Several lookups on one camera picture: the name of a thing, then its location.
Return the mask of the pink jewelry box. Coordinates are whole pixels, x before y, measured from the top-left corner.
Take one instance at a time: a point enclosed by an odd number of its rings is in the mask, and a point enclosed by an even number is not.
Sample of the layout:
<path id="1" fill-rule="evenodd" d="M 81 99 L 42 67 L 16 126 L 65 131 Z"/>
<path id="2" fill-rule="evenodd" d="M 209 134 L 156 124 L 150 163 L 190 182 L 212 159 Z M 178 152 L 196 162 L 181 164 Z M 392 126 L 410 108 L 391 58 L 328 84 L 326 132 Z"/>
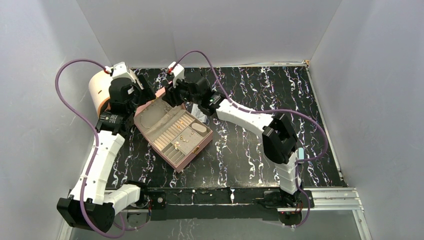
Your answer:
<path id="1" fill-rule="evenodd" d="M 180 173 L 213 140 L 213 131 L 183 104 L 172 107 L 162 100 L 164 94 L 163 87 L 156 92 L 156 99 L 138 107 L 134 124 L 155 152 Z M 180 135 L 189 142 L 182 142 Z"/>

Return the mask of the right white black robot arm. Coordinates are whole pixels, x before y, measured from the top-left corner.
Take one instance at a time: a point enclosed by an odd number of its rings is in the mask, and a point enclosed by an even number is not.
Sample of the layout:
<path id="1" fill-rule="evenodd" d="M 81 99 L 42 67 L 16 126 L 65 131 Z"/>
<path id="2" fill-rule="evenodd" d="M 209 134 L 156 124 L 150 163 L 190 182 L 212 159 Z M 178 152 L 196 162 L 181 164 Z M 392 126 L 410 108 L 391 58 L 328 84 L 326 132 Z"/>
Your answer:
<path id="1" fill-rule="evenodd" d="M 244 108 L 231 102 L 224 94 L 211 90 L 204 77 L 195 82 L 186 82 L 183 79 L 170 82 L 165 87 L 162 99 L 172 107 L 185 102 L 197 104 L 206 116 L 233 123 L 259 137 L 266 159 L 275 164 L 280 192 L 280 199 L 265 197 L 260 204 L 269 207 L 300 205 L 302 195 L 299 187 L 302 183 L 297 176 L 297 161 L 300 155 L 298 137 L 285 114 L 256 113 L 252 109 Z"/>

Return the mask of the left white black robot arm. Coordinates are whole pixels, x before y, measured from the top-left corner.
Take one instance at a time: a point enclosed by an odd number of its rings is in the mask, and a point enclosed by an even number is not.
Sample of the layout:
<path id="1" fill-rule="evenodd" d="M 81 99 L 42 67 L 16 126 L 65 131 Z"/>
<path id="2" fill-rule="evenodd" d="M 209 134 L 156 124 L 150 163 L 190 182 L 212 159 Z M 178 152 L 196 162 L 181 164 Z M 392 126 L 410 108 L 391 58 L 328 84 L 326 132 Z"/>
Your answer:
<path id="1" fill-rule="evenodd" d="M 106 234 L 122 210 L 150 203 L 141 182 L 127 181 L 109 194 L 105 190 L 137 108 L 156 96 L 143 75 L 110 76 L 102 71 L 89 81 L 88 90 L 98 116 L 96 124 L 89 124 L 94 132 L 90 156 L 77 183 L 56 208 L 70 227 Z"/>

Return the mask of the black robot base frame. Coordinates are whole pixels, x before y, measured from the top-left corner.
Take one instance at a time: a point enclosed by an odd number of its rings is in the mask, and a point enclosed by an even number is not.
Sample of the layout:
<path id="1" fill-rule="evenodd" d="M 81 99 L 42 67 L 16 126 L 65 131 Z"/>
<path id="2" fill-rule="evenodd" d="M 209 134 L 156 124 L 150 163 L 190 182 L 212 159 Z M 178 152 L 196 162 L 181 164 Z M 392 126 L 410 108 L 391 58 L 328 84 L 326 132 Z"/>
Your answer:
<path id="1" fill-rule="evenodd" d="M 148 188 L 145 203 L 125 214 L 148 214 L 152 221 L 182 219 L 259 219 L 300 224 L 315 207 L 310 190 L 293 195 L 279 187 Z"/>

